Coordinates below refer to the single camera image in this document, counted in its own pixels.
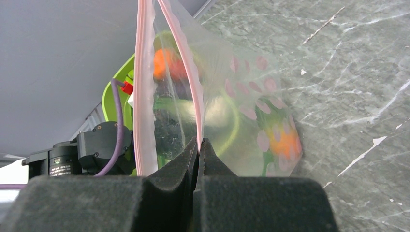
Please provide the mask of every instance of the clear plastic bag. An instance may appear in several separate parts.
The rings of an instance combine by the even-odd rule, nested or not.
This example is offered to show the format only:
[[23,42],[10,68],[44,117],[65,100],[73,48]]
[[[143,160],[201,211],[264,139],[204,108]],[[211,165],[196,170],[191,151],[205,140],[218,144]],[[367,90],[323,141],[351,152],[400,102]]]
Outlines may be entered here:
[[134,68],[138,175],[209,138],[241,176],[288,176],[300,140],[271,58],[232,47],[176,0],[139,0]]

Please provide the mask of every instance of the purple cable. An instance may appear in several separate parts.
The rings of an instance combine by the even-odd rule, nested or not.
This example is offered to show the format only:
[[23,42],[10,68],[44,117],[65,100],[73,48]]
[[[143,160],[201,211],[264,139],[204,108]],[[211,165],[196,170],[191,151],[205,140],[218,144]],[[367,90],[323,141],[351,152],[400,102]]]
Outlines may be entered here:
[[[114,102],[116,105],[116,110],[117,110],[117,142],[116,142],[116,147],[114,149],[113,156],[111,157],[110,161],[108,164],[97,174],[95,174],[95,177],[98,176],[103,176],[107,174],[113,168],[115,163],[118,160],[118,157],[121,155],[122,151],[122,141],[124,139],[124,118],[122,116],[122,107],[121,107],[121,99],[119,96],[119,91],[118,87],[123,87],[124,83],[112,79],[111,80],[111,87],[113,89],[113,95],[114,95]],[[25,184],[1,184],[0,185],[0,190],[21,190],[25,187]]]
[[2,184],[0,185],[0,190],[21,190],[25,186],[25,184]]

